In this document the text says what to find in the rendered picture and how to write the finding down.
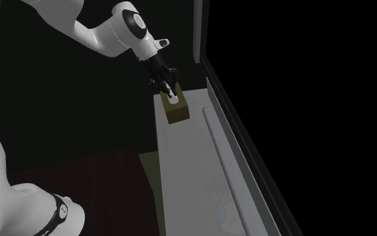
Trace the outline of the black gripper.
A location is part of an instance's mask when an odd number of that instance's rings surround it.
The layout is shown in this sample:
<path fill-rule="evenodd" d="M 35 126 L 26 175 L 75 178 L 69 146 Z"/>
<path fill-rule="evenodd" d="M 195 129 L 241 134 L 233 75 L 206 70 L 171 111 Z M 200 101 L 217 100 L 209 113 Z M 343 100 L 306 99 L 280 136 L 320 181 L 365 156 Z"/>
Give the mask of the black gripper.
<path fill-rule="evenodd" d="M 176 97 L 177 69 L 166 64 L 160 52 L 142 61 L 150 75 L 149 85 L 169 98 Z"/>

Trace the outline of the brown tissue box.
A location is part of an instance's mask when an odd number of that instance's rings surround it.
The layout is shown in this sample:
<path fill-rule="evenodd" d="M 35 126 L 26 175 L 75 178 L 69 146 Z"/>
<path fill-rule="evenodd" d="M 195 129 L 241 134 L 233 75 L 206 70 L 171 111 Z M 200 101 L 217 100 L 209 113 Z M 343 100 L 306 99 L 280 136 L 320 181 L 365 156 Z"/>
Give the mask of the brown tissue box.
<path fill-rule="evenodd" d="M 178 82 L 176 83 L 175 90 L 178 98 L 178 102 L 175 104 L 171 104 L 169 97 L 165 93 L 160 92 L 165 116 L 167 117 L 169 124 L 188 120 L 190 118 L 188 104 Z"/>

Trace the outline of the dark red robot stand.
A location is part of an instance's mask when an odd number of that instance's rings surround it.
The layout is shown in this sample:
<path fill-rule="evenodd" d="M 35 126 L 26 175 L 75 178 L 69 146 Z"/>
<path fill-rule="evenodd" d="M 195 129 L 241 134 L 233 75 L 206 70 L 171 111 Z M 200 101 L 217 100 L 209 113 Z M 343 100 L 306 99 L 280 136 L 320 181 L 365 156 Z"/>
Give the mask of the dark red robot stand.
<path fill-rule="evenodd" d="M 154 194 L 132 147 L 10 172 L 8 180 L 70 197 L 85 212 L 80 236 L 160 236 Z"/>

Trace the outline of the grey counter with raised rail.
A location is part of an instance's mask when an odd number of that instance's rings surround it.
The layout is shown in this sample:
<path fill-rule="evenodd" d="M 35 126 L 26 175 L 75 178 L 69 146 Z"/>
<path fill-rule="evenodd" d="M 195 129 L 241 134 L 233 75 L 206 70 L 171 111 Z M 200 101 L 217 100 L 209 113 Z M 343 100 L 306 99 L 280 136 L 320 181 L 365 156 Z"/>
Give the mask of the grey counter with raised rail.
<path fill-rule="evenodd" d="M 153 97 L 165 236 L 282 236 L 217 95 L 184 92 L 174 124 Z"/>

